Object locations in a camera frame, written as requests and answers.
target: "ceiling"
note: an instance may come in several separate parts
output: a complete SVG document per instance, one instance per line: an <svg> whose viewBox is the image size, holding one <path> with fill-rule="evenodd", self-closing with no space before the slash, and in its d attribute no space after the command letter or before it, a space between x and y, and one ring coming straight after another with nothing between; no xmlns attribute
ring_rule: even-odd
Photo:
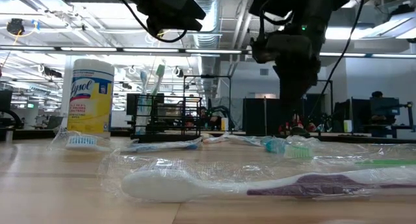
<svg viewBox="0 0 416 224"><path fill-rule="evenodd" d="M201 22L202 32L189 32L181 41L166 44L161 43L144 32L128 9L117 0L0 0L0 44L1 45L29 45L29 46L60 46L60 47L175 47L175 48L205 48L205 49L246 49L250 37L257 36L259 19L250 16L247 9L252 0L210 0L209 5L201 5L207 17ZM351 0L344 8L333 13L330 28L343 31L333 31L332 37L339 36L344 40L327 40L322 51L339 52L345 46L348 28L351 27L356 3ZM386 12L394 10L404 1L414 0L365 0L365 7L360 17L360 23L381 25L387 19ZM142 20L146 16L136 12ZM23 19L25 34L16 38L5 29L12 18ZM266 23L267 31L276 30L276 26ZM175 38L179 31L168 31L164 38ZM401 53L409 48L406 40L388 38L381 40L354 40L349 52L357 53ZM202 44L203 40L211 40L210 44ZM4 62L9 51L0 51L0 62ZM155 68L162 63L161 56L133 56L133 55L85 55L91 59L98 59L112 64L116 68L116 81L139 81L138 71L144 69L148 73L155 73ZM168 71L165 72L162 86L166 93L182 94L182 78L172 74L176 67L183 69L186 74L200 75L201 73L224 73L227 69L229 57L197 57L171 56L164 57ZM322 59L322 65L333 63L336 58ZM64 74L67 56L63 54L38 54L26 52L12 52L2 72L4 78L32 80L30 85L41 87L41 90L62 93L62 79L54 82L36 82L49 80L40 72L40 64L55 69ZM261 76L258 69L268 68L269 75ZM235 79L276 79L271 65L258 66L253 62L240 62L235 71ZM201 81L196 79L188 94L214 95L217 81ZM116 84L116 91L120 95L125 92L138 91L140 83L126 90L121 84ZM23 93L27 91L24 85L14 85Z"/></svg>

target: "lysol wipes container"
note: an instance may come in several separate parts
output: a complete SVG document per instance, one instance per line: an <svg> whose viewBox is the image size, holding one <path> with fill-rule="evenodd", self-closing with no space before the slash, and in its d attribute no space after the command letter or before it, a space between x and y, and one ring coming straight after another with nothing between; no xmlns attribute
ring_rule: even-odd
<svg viewBox="0 0 416 224"><path fill-rule="evenodd" d="M68 130L110 137L114 67L94 59L78 59L73 77Z"/></svg>

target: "light fixture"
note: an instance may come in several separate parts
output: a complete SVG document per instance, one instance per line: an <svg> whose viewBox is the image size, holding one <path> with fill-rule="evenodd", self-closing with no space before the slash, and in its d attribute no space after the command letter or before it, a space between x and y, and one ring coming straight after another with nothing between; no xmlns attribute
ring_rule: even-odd
<svg viewBox="0 0 416 224"><path fill-rule="evenodd" d="M416 55L373 54L372 58L416 58Z"/></svg>
<svg viewBox="0 0 416 224"><path fill-rule="evenodd" d="M404 34L401 34L400 36L396 37L397 39L414 39L416 38L416 27L408 32L405 32Z"/></svg>
<svg viewBox="0 0 416 224"><path fill-rule="evenodd" d="M139 52L139 53L178 53L178 49L147 49L147 48L125 48L125 52Z"/></svg>
<svg viewBox="0 0 416 224"><path fill-rule="evenodd" d="M239 55L241 50L223 50L223 49L186 49L186 53L199 53L199 54L234 54Z"/></svg>
<svg viewBox="0 0 416 224"><path fill-rule="evenodd" d="M356 28L351 36L352 40L357 40L364 37L372 29ZM329 40L347 40L351 34L350 27L328 27L325 32L325 38Z"/></svg>
<svg viewBox="0 0 416 224"><path fill-rule="evenodd" d="M0 49L4 50L18 50L18 51L54 51L54 47L44 47L44 46L14 46L14 45L2 45Z"/></svg>
<svg viewBox="0 0 416 224"><path fill-rule="evenodd" d="M99 51L99 52L115 52L117 48L111 47L61 47L63 51Z"/></svg>
<svg viewBox="0 0 416 224"><path fill-rule="evenodd" d="M26 104L27 101L12 101L12 104Z"/></svg>
<svg viewBox="0 0 416 224"><path fill-rule="evenodd" d="M45 99L45 97L40 97L40 96L29 96L29 97L33 99Z"/></svg>
<svg viewBox="0 0 416 224"><path fill-rule="evenodd" d="M341 53L326 53L326 52L321 52L319 53L320 56L334 56L334 57L338 57L341 56ZM366 56L365 53L345 53L344 54L345 57L349 57L349 58L360 58L360 57L364 57Z"/></svg>

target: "cable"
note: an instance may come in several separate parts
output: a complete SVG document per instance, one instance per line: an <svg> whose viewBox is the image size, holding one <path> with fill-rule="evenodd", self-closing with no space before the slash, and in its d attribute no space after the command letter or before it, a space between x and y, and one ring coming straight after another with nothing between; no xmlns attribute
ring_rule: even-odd
<svg viewBox="0 0 416 224"><path fill-rule="evenodd" d="M356 20L355 20L355 22L354 22L354 24L353 24L353 26L352 26L352 28L351 28L350 37L349 37L349 38L348 38L348 40L346 41L346 45L345 45L345 48L344 48L343 52L341 53L341 56L338 58L338 60L337 60L337 62L335 63L334 67L332 68L331 73L330 73L330 75L328 76L328 79L326 80L326 83L325 83L324 89L322 89L322 92L320 93L320 95L319 95L319 97L318 97L317 101L315 102L315 105L313 106L311 113L310 113L310 114L308 115L308 117L307 117L308 119L311 117L311 115L312 115L313 111L316 109L316 107L317 107L318 103L320 103L320 100L322 99L322 97L323 97L323 96L324 96L324 94L325 94L326 88L328 87L328 85L329 85L329 83L330 83L330 81L331 81L331 78L332 78L333 73L335 72L335 69L337 69L338 64L339 64L339 63L341 62L341 60L343 59L343 57L344 57L344 55L345 55L345 53L346 53L346 51L347 51L348 47L350 46L350 43L351 43L351 37L352 37L352 34L354 33L354 31L355 31L356 27L357 27L358 20L359 20L359 16L361 15L361 11L363 10L364 2L365 2L364 0L361 0L361 2L359 3L359 8L358 8L358 12L357 12Z"/></svg>
<svg viewBox="0 0 416 224"><path fill-rule="evenodd" d="M133 17L136 19L136 21L140 24L140 26L142 26L142 28L146 31L146 32L148 32L149 33L149 29L145 26L145 24L143 24L143 22L136 16L136 14L135 14L135 12L133 11L133 9L129 6L129 4L125 1L125 0L121 0L122 1L122 3L124 3L124 5L129 9L129 11L130 11L130 13L133 15ZM175 38L175 39L173 39L173 40L165 40L165 39L162 39L162 38L160 38L160 37L158 37L158 36L153 36L154 38L156 38L157 40L159 40L159 41L161 41L161 42L164 42L164 43L174 43L174 42L178 42L178 41L180 41L185 35L186 35L186 33L188 32L188 30L184 30L183 32L182 32L182 34L180 35L180 36L178 36L177 38Z"/></svg>
<svg viewBox="0 0 416 224"><path fill-rule="evenodd" d="M14 39L13 45L15 45L15 44L16 44L16 42L18 42L18 39L19 39L19 37L20 37L20 33L21 33L21 30L18 32L18 35L17 35L17 36L16 36L16 38ZM8 52L8 54L7 54L7 56L6 56L6 59L5 59L5 61L3 62L3 65L0 67L0 74L1 74L1 70L2 70L2 69L3 69L3 67L6 65L6 62L7 62L7 60L8 60L8 57L10 56L11 52L12 52L12 51L9 51L9 52Z"/></svg>
<svg viewBox="0 0 416 224"><path fill-rule="evenodd" d="M260 29L259 29L259 37L264 37L265 35L265 8L268 4L270 4L272 0L267 0L263 3L260 7Z"/></svg>

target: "metal beam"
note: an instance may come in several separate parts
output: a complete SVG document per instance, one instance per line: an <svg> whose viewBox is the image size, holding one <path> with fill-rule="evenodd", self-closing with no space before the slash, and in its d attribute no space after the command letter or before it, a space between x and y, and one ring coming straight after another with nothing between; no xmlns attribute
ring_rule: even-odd
<svg viewBox="0 0 416 224"><path fill-rule="evenodd" d="M250 13L247 12L247 18L244 21L244 26L242 27L242 32L241 32L241 35L240 35L239 42L237 44L237 49L240 49L241 48L242 43L244 42L244 39L246 38L247 30L248 30L248 27L250 26L250 22L252 20L252 16L253 15L251 15Z"/></svg>
<svg viewBox="0 0 416 224"><path fill-rule="evenodd" d="M238 17L238 20L237 20L237 24L235 26L233 41L231 42L231 48L232 49L234 49L235 44L237 43L237 38L238 38L239 33L240 33L242 20L243 20L243 17L245 15L245 13L246 13L247 4L248 4L248 0L242 0L241 1L240 14L239 14L239 17Z"/></svg>

